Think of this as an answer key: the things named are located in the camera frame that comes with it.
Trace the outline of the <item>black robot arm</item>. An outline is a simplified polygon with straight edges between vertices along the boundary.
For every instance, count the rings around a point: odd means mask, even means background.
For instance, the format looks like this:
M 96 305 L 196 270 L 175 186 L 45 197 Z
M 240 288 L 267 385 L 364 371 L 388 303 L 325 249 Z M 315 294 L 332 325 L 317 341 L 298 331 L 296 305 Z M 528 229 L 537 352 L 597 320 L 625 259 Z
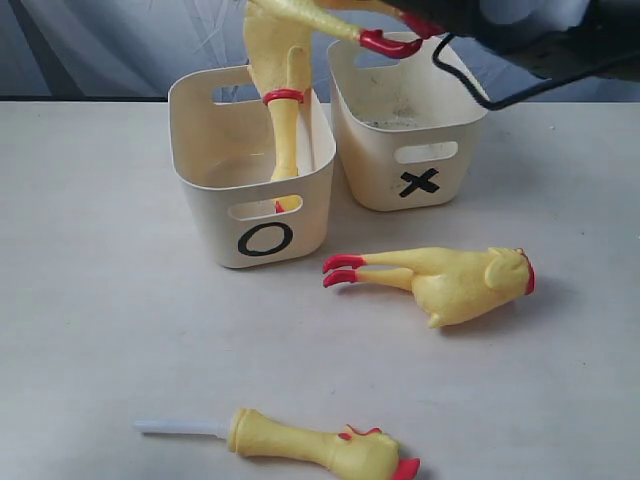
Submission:
M 637 1 L 392 1 L 539 78 L 639 80 Z

